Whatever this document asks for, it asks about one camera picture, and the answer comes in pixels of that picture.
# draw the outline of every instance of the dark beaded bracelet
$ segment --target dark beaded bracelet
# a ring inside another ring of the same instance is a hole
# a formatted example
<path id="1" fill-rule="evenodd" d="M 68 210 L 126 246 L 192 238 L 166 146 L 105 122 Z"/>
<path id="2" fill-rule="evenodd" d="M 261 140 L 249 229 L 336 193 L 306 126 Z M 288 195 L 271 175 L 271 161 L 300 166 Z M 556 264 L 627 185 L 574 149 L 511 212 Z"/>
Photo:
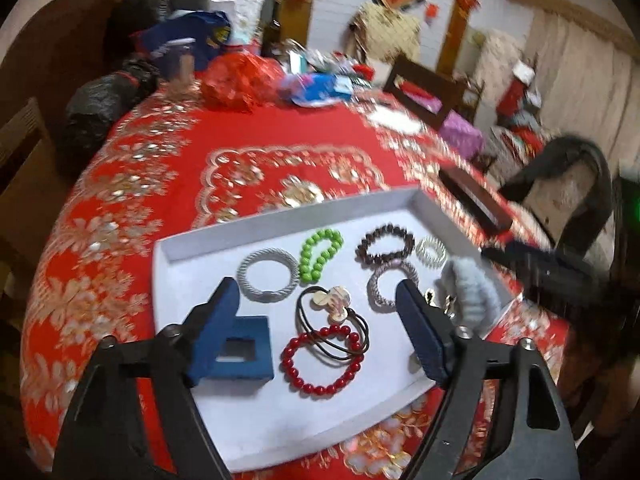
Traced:
<path id="1" fill-rule="evenodd" d="M 369 254 L 369 246 L 384 235 L 393 235 L 404 238 L 404 249 L 393 253 Z M 360 245 L 356 248 L 356 257 L 366 265 L 382 265 L 393 260 L 404 260 L 413 252 L 414 247 L 415 238 L 413 234 L 407 232 L 406 229 L 400 226 L 387 224 L 380 226 L 365 235 L 360 242 Z"/>

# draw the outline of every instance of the bottle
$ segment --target bottle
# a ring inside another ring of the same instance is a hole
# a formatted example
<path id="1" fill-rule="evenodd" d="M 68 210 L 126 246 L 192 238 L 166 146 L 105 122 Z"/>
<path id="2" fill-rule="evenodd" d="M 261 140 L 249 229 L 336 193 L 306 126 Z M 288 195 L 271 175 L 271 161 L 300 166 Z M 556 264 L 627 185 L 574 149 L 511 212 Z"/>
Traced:
<path id="1" fill-rule="evenodd" d="M 262 32 L 262 49 L 260 55 L 262 57 L 278 57 L 280 53 L 280 22 L 278 20 L 278 10 L 280 3 L 277 0 L 273 2 L 273 12 L 271 14 L 271 23 L 264 27 Z"/>

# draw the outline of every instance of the red beaded bracelet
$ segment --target red beaded bracelet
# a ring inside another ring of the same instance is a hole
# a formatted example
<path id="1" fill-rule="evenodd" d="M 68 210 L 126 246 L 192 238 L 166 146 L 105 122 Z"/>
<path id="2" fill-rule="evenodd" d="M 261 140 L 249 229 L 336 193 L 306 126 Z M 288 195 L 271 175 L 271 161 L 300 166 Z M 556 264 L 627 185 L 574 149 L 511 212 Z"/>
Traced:
<path id="1" fill-rule="evenodd" d="M 352 332 L 351 328 L 344 325 L 331 325 L 331 326 L 323 326 L 320 330 L 318 330 L 318 335 L 322 337 L 327 336 L 342 336 L 347 339 L 347 346 L 353 351 L 359 351 L 362 349 L 362 345 L 360 344 L 360 335 L 357 332 Z M 305 383 L 302 378 L 299 377 L 300 372 L 293 365 L 293 356 L 300 346 L 306 344 L 313 344 L 314 342 L 314 334 L 313 333 L 303 333 L 298 337 L 295 337 L 289 341 L 289 344 L 282 351 L 282 369 L 285 375 L 289 378 L 289 382 L 291 385 L 297 390 L 302 391 L 305 394 L 311 395 L 314 394 L 318 397 L 322 396 L 332 396 L 337 393 L 338 390 L 344 388 L 347 383 L 353 381 L 356 373 L 360 371 L 360 363 L 364 361 L 364 355 L 354 355 L 350 360 L 349 367 L 347 371 L 338 378 L 329 386 L 313 386 L 311 383 Z"/>

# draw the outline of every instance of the curtain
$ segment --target curtain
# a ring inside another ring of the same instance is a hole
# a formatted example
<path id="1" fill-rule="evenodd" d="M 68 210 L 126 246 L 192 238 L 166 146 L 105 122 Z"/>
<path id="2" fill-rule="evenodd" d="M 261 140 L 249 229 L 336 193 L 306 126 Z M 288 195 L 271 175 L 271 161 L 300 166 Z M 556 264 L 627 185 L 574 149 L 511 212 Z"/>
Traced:
<path id="1" fill-rule="evenodd" d="M 593 140 L 613 172 L 621 158 L 640 158 L 640 70 L 629 54 L 541 9 L 525 53 L 539 56 L 535 85 L 545 127 Z"/>

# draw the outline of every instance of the red tablecloth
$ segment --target red tablecloth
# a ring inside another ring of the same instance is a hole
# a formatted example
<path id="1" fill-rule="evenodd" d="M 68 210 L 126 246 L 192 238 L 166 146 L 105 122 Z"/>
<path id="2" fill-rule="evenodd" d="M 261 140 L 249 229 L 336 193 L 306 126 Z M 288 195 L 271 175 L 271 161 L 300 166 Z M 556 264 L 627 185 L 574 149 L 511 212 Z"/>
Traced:
<path id="1" fill-rule="evenodd" d="M 158 93 L 117 124 L 60 213 L 24 324 L 22 405 L 34 456 L 43 468 L 52 463 L 65 410 L 97 341 L 111 333 L 123 342 L 154 334 L 151 253 L 158 238 L 271 208 L 414 183 L 473 243 L 486 241 L 440 185 L 437 169 L 457 164 L 486 184 L 482 177 L 430 131 L 406 137 L 374 128 L 362 111 L 340 105 L 213 112 L 198 102 L 171 103 Z M 517 218 L 499 241 L 513 235 L 534 241 Z M 505 279 L 516 290 L 517 284 Z M 535 339 L 557 376 L 565 335 L 563 322 L 516 301 L 490 338 Z M 142 382 L 140 391 L 154 456 L 170 467 L 149 384 Z M 345 442 L 239 476 L 398 478 L 440 398 L 440 391 L 431 390 Z M 489 383 L 461 466 L 481 453 L 493 399 Z"/>

